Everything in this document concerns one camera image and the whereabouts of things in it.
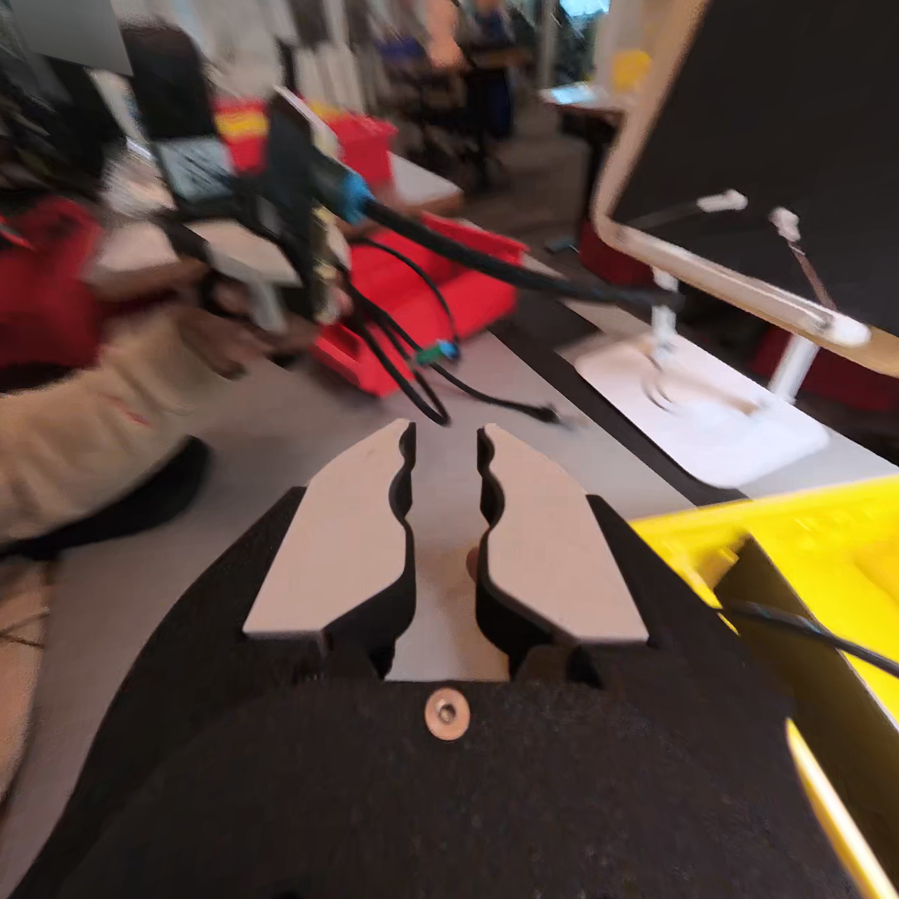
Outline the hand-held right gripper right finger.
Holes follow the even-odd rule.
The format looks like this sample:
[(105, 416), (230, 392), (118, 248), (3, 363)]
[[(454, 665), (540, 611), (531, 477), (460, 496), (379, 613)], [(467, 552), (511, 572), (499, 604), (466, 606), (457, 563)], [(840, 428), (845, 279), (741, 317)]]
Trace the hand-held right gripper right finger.
[(478, 431), (478, 585), (540, 635), (644, 646), (648, 628), (577, 480), (499, 425)]

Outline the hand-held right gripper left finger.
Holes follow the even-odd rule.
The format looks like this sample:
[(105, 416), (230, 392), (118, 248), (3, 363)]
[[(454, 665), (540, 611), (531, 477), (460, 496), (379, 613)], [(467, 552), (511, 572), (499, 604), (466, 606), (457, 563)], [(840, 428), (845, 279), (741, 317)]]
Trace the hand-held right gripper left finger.
[(350, 446), (309, 481), (243, 623), (250, 638), (323, 639), (329, 626), (405, 570), (404, 513), (390, 504), (408, 459), (396, 419)]

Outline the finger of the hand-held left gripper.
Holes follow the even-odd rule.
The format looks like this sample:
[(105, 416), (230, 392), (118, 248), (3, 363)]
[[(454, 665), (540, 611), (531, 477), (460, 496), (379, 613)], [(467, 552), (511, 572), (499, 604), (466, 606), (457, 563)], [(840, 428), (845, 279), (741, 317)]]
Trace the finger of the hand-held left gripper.
[(242, 225), (189, 225), (211, 269), (245, 283), (301, 286), (303, 281), (275, 243)]

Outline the black HDMI switch box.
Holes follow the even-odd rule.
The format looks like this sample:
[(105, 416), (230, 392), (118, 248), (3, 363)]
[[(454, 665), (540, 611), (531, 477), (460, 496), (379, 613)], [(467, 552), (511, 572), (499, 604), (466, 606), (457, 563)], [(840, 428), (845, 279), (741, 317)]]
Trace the black HDMI switch box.
[(351, 267), (339, 217), (326, 205), (340, 198), (343, 177), (333, 147), (333, 134), (321, 118), (298, 95), (277, 87), (268, 106), (258, 209), (300, 283), (287, 309), (320, 326), (343, 316), (335, 291)]

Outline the red plastic bin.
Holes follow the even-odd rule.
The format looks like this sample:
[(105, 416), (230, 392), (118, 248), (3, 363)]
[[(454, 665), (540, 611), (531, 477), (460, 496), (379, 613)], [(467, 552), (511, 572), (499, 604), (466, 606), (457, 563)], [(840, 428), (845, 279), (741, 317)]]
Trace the red plastic bin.
[(372, 188), (394, 182), (391, 153), (398, 129), (388, 120), (340, 111), (327, 121), (339, 145), (341, 161)]
[[(461, 219), (446, 219), (425, 212), (421, 223), (466, 247), (487, 253), (516, 266), (530, 252), (522, 242), (499, 235)], [(374, 232), (373, 240), (401, 253), (420, 267), (440, 289), (457, 328), (466, 340), (515, 309), (518, 291), (498, 280), (446, 260), (407, 238), (387, 230)], [(353, 285), (388, 313), (423, 347), (451, 337), (446, 310), (424, 278), (392, 253), (361, 240), (351, 245)], [(369, 347), (346, 323), (323, 329), (313, 345), (314, 359), (362, 392), (383, 398), (399, 388)]]

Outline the yellow plastic bin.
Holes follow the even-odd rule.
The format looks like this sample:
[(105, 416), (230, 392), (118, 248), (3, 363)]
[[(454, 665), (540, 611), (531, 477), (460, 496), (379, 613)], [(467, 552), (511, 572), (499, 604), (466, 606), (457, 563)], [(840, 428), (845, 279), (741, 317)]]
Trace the yellow plastic bin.
[[(825, 628), (897, 664), (898, 485), (876, 478), (631, 522), (634, 531), (736, 633), (715, 588), (755, 538)], [(897, 712), (897, 683), (853, 664)]]

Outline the person's left forearm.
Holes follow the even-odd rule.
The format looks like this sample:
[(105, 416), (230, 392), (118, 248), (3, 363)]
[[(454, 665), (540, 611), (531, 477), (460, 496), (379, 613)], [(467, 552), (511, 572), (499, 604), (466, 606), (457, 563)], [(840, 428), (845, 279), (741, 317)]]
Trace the person's left forearm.
[(228, 384), (164, 311), (104, 347), (94, 367), (2, 396), (2, 545), (121, 498), (171, 456), (189, 417)]

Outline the person's left hand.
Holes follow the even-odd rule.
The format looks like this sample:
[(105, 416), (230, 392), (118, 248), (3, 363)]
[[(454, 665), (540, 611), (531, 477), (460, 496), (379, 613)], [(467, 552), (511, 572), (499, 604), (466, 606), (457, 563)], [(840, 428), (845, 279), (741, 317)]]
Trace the person's left hand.
[(225, 279), (212, 289), (212, 309), (175, 306), (175, 328), (184, 344), (220, 376), (235, 379), (256, 361), (295, 359), (315, 343), (323, 326), (292, 313), (284, 332), (267, 332), (249, 317), (247, 286)]

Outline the wooden edged table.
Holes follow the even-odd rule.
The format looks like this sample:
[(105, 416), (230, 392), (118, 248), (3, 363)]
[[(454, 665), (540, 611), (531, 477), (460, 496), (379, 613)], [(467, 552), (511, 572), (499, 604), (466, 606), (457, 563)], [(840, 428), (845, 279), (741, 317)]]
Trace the wooden edged table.
[(388, 161), (390, 182), (373, 189), (379, 202), (406, 215), (428, 212), (451, 217), (463, 208), (464, 191), (452, 181), (393, 152)]

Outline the white board stand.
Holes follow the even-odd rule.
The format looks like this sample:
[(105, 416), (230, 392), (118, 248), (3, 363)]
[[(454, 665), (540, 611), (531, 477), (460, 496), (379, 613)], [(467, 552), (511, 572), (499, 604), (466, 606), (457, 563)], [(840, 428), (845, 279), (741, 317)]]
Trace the white board stand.
[[(635, 220), (649, 228), (692, 214), (743, 211), (748, 198), (735, 189), (706, 195)], [(870, 329), (838, 311), (800, 246), (796, 214), (773, 208), (769, 220), (798, 262), (815, 301), (777, 298), (800, 330), (842, 347), (870, 341)], [(692, 478), (736, 489), (824, 450), (825, 426), (794, 403), (819, 343), (794, 334), (767, 386), (676, 331), (676, 314), (654, 309), (650, 329), (575, 360), (580, 377)]]

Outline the red plastic tub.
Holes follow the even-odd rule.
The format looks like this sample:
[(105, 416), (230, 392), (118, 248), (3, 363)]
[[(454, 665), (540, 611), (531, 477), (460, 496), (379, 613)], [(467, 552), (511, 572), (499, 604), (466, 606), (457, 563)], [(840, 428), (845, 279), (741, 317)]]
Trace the red plastic tub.
[(2, 368), (93, 365), (102, 315), (83, 276), (102, 234), (95, 217), (49, 196), (1, 230)]

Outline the black bin divider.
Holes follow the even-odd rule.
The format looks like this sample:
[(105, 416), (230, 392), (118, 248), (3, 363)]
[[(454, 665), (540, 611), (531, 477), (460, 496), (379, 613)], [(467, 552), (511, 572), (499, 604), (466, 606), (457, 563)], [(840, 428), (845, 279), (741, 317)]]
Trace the black bin divider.
[(864, 897), (897, 897), (897, 712), (853, 661), (893, 683), (897, 664), (825, 628), (755, 538), (715, 597), (792, 694), (790, 755), (844, 869)]

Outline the red fabric crate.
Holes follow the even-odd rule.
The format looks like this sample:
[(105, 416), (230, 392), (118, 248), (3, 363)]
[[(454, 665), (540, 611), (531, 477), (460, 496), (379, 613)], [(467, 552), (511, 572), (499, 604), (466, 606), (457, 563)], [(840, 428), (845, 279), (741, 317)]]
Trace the red fabric crate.
[(653, 270), (604, 243), (589, 219), (583, 219), (578, 242), (581, 265), (600, 280), (622, 287), (653, 287)]

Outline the person's beige hoodie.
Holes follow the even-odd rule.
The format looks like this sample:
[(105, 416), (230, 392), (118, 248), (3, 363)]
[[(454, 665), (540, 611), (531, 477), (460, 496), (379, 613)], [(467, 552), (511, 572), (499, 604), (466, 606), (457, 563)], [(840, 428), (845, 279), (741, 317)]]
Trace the person's beige hoodie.
[(1, 800), (25, 756), (53, 588), (52, 566), (10, 558), (1, 566)]

